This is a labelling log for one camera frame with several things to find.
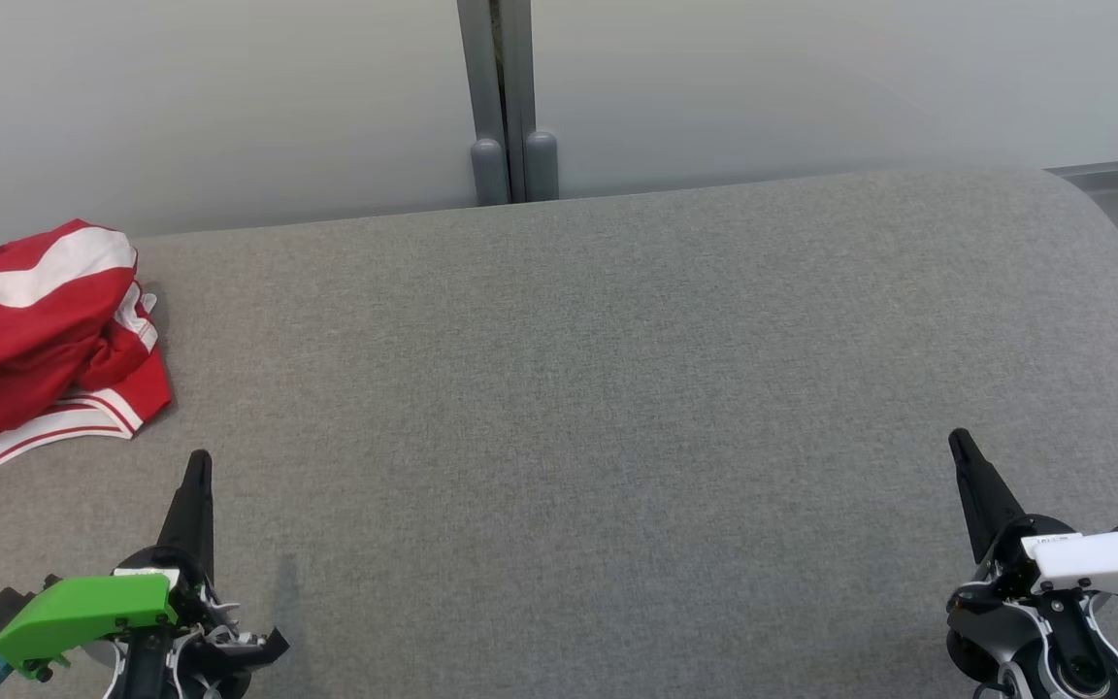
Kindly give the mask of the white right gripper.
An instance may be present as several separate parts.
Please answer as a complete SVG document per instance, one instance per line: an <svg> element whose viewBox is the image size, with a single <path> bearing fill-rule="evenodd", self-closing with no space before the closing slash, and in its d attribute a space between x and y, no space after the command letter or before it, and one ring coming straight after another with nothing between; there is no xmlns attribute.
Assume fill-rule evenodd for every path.
<svg viewBox="0 0 1118 699"><path fill-rule="evenodd" d="M1025 510L984 455L969 429L948 435L963 514L975 563L984 560L1006 527ZM1098 591L1118 594L1118 558L1103 533L1048 533L1022 537L1030 594Z"/></svg>

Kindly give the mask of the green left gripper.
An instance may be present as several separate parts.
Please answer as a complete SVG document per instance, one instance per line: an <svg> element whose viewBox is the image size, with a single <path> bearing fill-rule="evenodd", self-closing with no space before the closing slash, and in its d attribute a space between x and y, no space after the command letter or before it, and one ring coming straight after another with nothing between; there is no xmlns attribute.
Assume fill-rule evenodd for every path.
<svg viewBox="0 0 1118 699"><path fill-rule="evenodd" d="M103 576L66 577L23 602L0 629L0 658L34 677L63 654L139 629L191 631L230 622L214 593L214 459L196 448L177 487L158 546Z"/></svg>

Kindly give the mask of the red white basketball jersey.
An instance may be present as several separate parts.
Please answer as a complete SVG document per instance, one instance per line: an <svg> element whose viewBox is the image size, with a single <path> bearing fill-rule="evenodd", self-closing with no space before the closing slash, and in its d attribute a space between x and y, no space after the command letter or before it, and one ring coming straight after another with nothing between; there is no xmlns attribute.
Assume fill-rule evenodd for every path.
<svg viewBox="0 0 1118 699"><path fill-rule="evenodd" d="M144 296L144 306L150 315L152 297L145 292ZM23 452L58 441L89 435L130 440L172 402L173 390L167 377L158 332L154 352L123 381L96 393L72 388L38 416L15 428L0 429L0 466Z"/></svg>

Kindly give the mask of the red shorts with white stripe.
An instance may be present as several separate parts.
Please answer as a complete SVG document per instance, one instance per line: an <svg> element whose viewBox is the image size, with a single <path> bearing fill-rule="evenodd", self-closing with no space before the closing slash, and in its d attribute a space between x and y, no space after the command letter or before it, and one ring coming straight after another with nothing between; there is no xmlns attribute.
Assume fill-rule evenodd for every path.
<svg viewBox="0 0 1118 699"><path fill-rule="evenodd" d="M0 245L0 429L138 371L158 330L119 230L74 220Z"/></svg>

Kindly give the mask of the grey rounded post cap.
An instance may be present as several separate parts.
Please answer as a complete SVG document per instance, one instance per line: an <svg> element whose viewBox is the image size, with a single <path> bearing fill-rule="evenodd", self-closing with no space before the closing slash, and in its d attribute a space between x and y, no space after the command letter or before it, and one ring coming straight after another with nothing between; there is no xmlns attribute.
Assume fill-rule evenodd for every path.
<svg viewBox="0 0 1118 699"><path fill-rule="evenodd" d="M525 196L528 202L559 198L558 142L555 134L533 131L524 141Z"/></svg>
<svg viewBox="0 0 1118 699"><path fill-rule="evenodd" d="M506 152L498 139L480 138L470 147L479 207L511 202Z"/></svg>

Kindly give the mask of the grey partition post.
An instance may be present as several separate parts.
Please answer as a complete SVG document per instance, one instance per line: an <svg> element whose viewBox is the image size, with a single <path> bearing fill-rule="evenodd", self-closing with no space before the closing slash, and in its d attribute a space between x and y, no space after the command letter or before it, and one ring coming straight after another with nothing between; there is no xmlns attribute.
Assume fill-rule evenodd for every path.
<svg viewBox="0 0 1118 699"><path fill-rule="evenodd" d="M475 141L506 152L511 204L525 196L524 141L536 131L531 0L454 0Z"/></svg>

